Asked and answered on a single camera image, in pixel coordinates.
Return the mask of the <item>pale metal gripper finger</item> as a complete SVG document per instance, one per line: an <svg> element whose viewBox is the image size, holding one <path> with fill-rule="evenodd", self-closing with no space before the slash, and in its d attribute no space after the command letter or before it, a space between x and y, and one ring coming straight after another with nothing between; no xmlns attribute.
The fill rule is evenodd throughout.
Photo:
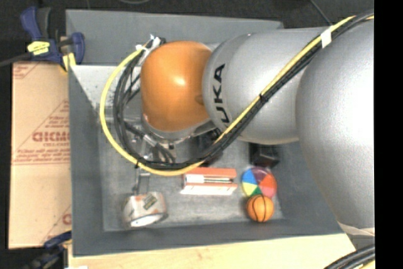
<svg viewBox="0 0 403 269"><path fill-rule="evenodd" d="M149 191L151 174L148 172L141 172L141 194L146 194Z"/></svg>
<svg viewBox="0 0 403 269"><path fill-rule="evenodd" d="M139 194L140 192L141 176L142 176L141 169L135 168L135 184L133 186L134 194Z"/></svg>

